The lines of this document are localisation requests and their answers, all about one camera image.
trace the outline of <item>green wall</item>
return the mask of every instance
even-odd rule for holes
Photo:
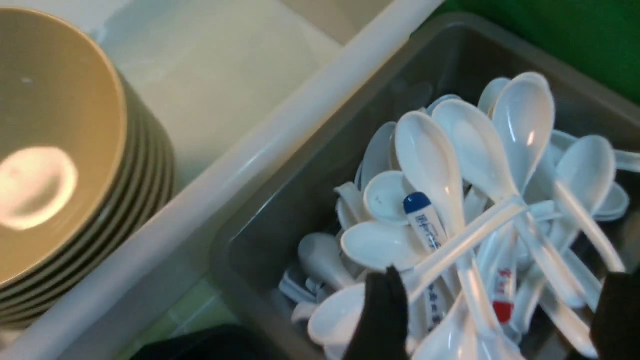
[[[447,0],[640,104],[640,0]]]

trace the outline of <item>white plastic spoon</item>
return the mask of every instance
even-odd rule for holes
[[[401,171],[385,171],[374,177],[364,190],[364,205],[369,214],[380,222],[409,225],[403,201],[413,193],[411,184]]]
[[[499,85],[503,86],[491,110],[493,126],[507,154],[513,182],[520,193],[524,193],[549,142],[555,122],[554,99],[547,80],[535,72],[520,74],[507,83],[502,80],[493,84],[496,90]],[[480,266],[484,274],[498,261],[497,257],[487,254],[495,251],[504,235],[492,237],[481,247],[479,258],[483,259]],[[513,247],[513,239],[506,241]]]
[[[298,257],[302,269],[311,277],[340,290],[355,285],[351,274],[340,260],[340,249],[329,234],[306,235],[298,245]]]
[[[505,336],[486,339],[474,333],[473,321],[466,316],[466,303],[458,297],[447,318],[415,349],[412,360],[524,360],[518,347]]]
[[[551,136],[551,144],[553,145],[552,153],[554,163],[557,164],[560,162],[562,155],[571,147],[571,145],[575,144],[578,141],[578,138],[569,135],[560,130],[554,130]],[[618,170],[628,170],[624,166],[621,166],[619,162],[619,158],[623,157],[619,155],[622,151],[615,151],[616,156],[616,167]],[[605,202],[598,208],[598,211],[593,215],[593,218],[601,221],[612,221],[617,220],[622,217],[629,207],[629,195],[627,192],[620,186],[618,183],[613,183],[611,189],[609,190],[609,194]]]
[[[465,230],[420,262],[413,270],[402,274],[408,300],[413,304],[445,270],[481,240],[526,210],[517,198],[494,205],[469,224]],[[318,345],[349,341],[358,326],[364,306],[365,284],[357,284],[328,297],[309,320],[309,337]]]
[[[362,159],[361,189],[366,188],[369,181],[376,175],[391,170],[388,162],[388,148],[395,128],[395,122],[387,122],[371,138]]]
[[[396,131],[391,134],[389,141],[389,168],[391,170],[400,170],[400,164],[398,163],[398,157],[396,155]]]
[[[396,154],[407,180],[433,203],[448,237],[462,232],[465,228],[462,178],[455,150],[442,128],[425,113],[407,113],[396,127]],[[499,323],[484,289],[475,254],[463,255],[456,266],[478,333],[495,336]]]
[[[435,108],[440,105],[441,102],[446,101],[446,100],[451,100],[451,99],[457,99],[457,100],[462,100],[462,98],[460,96],[454,95],[454,94],[447,94],[447,95],[443,95],[439,98],[437,98],[434,102],[432,102],[426,109],[422,108],[419,111],[432,116],[433,114],[433,110],[435,110]]]
[[[553,199],[559,204],[559,209],[584,231],[602,256],[608,269],[624,272],[625,267],[620,256],[593,220],[589,211],[581,204],[581,202],[587,201],[590,196],[590,193],[584,189],[585,183],[589,182],[589,177],[603,174],[600,177],[600,182],[594,184],[592,189],[604,191],[604,196],[611,188],[615,177],[615,167],[610,143],[601,136],[586,136],[567,150],[555,169],[555,174],[551,173],[548,166],[541,167],[540,170],[539,181],[542,188],[553,196]],[[602,205],[603,201],[604,197],[598,202],[598,207]]]
[[[579,202],[575,207],[581,208],[587,214],[594,212],[604,201],[607,189],[615,176],[611,145],[600,136],[582,138],[565,153],[558,164],[556,174],[557,180],[566,184],[567,192],[573,194],[571,196]],[[575,241],[579,230],[576,223],[562,218],[552,224],[550,238],[560,252],[564,253]],[[609,263],[614,264],[615,269],[624,271],[624,265],[609,240],[605,237],[604,243],[599,241],[598,244],[596,249],[611,259]],[[579,280],[581,279],[588,279],[588,275],[583,273],[579,276]],[[516,309],[510,322],[514,330],[523,334],[528,332],[536,304],[544,290],[544,283],[545,280],[537,266],[529,270],[516,296]],[[587,303],[593,305],[594,299],[600,296],[599,289],[594,289],[592,285],[584,284],[583,281],[580,283],[585,289]]]
[[[495,78],[491,80],[482,91],[478,100],[478,109],[489,115],[489,110],[493,108],[495,101],[502,89],[511,81],[509,78]]]
[[[399,272],[410,270],[429,256],[411,227],[375,221],[347,230],[340,245],[356,264],[381,272],[391,265]]]
[[[573,145],[578,139],[565,133],[564,131],[554,130],[553,143],[562,151],[566,151],[569,146]],[[640,154],[637,152],[615,150],[616,168],[618,170],[640,172]]]
[[[364,207],[364,196],[354,183],[344,183],[333,190],[340,196],[335,211],[344,230],[371,218]]]
[[[589,337],[591,329],[573,310],[558,301],[548,290],[543,292],[540,306],[578,352],[592,359],[598,358],[598,353]]]
[[[467,102],[448,100],[436,108],[434,118],[441,119],[438,122],[443,124],[444,131],[453,141],[460,169],[468,182],[477,186],[495,203],[512,196],[520,197],[512,173],[517,177],[524,172],[510,171],[500,136],[484,113]],[[531,138],[538,137],[538,140],[531,142],[530,148],[539,147],[541,145],[536,143],[544,142],[545,124],[542,121],[538,123],[542,129],[529,126],[529,132],[533,134]],[[536,150],[528,149],[527,152],[527,155],[534,156]],[[581,306],[584,303],[584,290],[553,244],[537,230],[533,216],[527,213],[515,219],[514,225],[554,291],[565,302]]]

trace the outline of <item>blue tip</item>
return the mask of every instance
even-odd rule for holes
[[[420,211],[427,206],[431,205],[431,200],[424,193],[413,193],[405,198],[403,201],[404,213],[411,214],[416,211]]]

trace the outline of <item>gray plastic bin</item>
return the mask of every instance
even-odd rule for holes
[[[640,150],[637,106],[479,17],[441,16],[416,32],[218,233],[211,272],[227,304],[283,356],[320,357],[304,329],[280,314],[273,290],[296,259],[302,237],[335,222],[333,188],[354,178],[371,136],[385,122],[413,110],[399,89],[428,82],[434,86],[431,100],[454,93],[476,103],[493,78],[530,70],[549,80],[556,127],[577,136],[604,135],[619,149]],[[632,199],[640,199],[640,188],[629,186],[638,181],[636,175],[620,173],[618,181]],[[625,219],[604,227],[616,246],[638,237],[637,210],[632,201]],[[628,260],[632,266],[637,261]],[[539,343],[540,335],[533,337]],[[536,347],[526,349],[525,342],[524,355],[532,356]]]

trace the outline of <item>stacked bowls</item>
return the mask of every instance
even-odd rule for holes
[[[0,8],[0,328],[23,329],[175,188],[164,129],[100,48]]]

